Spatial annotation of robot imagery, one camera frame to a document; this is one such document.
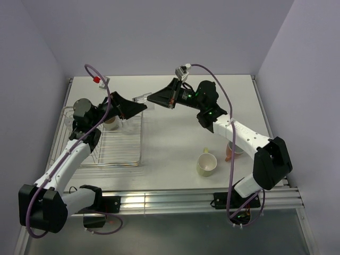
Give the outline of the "brown and white paper cup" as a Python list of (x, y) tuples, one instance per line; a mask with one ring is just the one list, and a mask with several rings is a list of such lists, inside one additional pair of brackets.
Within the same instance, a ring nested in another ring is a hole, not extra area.
[(103, 127), (107, 130), (116, 130), (119, 127), (119, 119), (112, 118), (103, 123)]

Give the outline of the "yellow-green ceramic mug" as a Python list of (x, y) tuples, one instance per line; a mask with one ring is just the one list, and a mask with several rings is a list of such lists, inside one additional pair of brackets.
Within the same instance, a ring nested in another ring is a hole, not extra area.
[(216, 167), (216, 157), (209, 152), (207, 147), (205, 147), (203, 153), (197, 159), (197, 173), (202, 177), (209, 177), (214, 173)]

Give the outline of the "orange ceramic mug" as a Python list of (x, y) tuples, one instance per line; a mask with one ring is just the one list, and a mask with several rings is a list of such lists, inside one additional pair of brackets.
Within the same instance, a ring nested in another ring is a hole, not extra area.
[[(227, 144), (226, 158), (225, 158), (226, 162), (229, 162), (232, 159), (232, 144), (233, 143), (231, 141)], [(244, 153), (244, 151), (241, 148), (239, 148), (238, 146), (235, 146), (235, 151), (234, 151), (234, 158), (235, 159), (240, 157), (243, 153)]]

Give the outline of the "large clear glass tumbler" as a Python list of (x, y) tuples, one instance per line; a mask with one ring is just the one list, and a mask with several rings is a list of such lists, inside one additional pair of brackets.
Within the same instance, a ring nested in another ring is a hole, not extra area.
[(135, 134), (140, 131), (141, 116), (137, 115), (128, 120), (121, 120), (121, 130), (125, 134)]

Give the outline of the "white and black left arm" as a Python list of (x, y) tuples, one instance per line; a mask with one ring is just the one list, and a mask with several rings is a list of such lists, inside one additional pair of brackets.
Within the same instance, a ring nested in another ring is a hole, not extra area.
[(82, 185), (64, 195), (66, 185), (96, 148), (101, 136), (98, 126), (114, 117), (128, 120), (146, 109), (145, 104), (124, 99), (117, 92), (105, 97), (98, 106), (86, 98), (74, 103), (72, 132), (65, 149), (41, 178), (19, 190), (20, 223), (32, 238), (58, 233), (67, 219), (79, 211), (102, 209), (101, 188)]

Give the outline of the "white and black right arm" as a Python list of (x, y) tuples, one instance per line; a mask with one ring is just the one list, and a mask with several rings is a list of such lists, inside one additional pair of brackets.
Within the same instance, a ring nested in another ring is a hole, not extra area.
[(234, 186), (230, 194), (231, 204), (242, 207), (251, 194), (264, 189), (271, 190), (293, 169), (285, 141), (261, 135), (238, 121), (218, 104), (216, 84), (204, 80), (196, 91), (183, 88), (182, 82), (174, 78), (169, 85), (147, 97), (149, 102), (173, 109), (176, 104), (199, 110), (200, 125), (211, 133), (227, 140), (235, 139), (237, 147), (253, 159), (253, 171)]

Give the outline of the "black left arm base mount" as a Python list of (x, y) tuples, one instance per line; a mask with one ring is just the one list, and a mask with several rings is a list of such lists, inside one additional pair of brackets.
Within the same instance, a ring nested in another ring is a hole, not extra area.
[(116, 233), (123, 227), (123, 220), (117, 214), (120, 212), (121, 197), (118, 195), (104, 196), (96, 207), (87, 207), (77, 211), (73, 215), (82, 216), (83, 226), (86, 230), (97, 234), (104, 234), (99, 229), (106, 223), (117, 224), (117, 228), (112, 230)]

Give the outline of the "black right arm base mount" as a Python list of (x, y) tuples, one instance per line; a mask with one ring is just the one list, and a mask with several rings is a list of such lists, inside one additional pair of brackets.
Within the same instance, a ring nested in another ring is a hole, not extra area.
[[(226, 209), (227, 192), (215, 192), (213, 194), (213, 200), (210, 202), (210, 206), (218, 209)], [(236, 191), (232, 191), (230, 209), (238, 209), (241, 207), (252, 195), (247, 198), (242, 198)], [(251, 220), (251, 209), (260, 208), (261, 203), (259, 196), (254, 197), (240, 212), (238, 212), (231, 222), (236, 225), (247, 224)]]

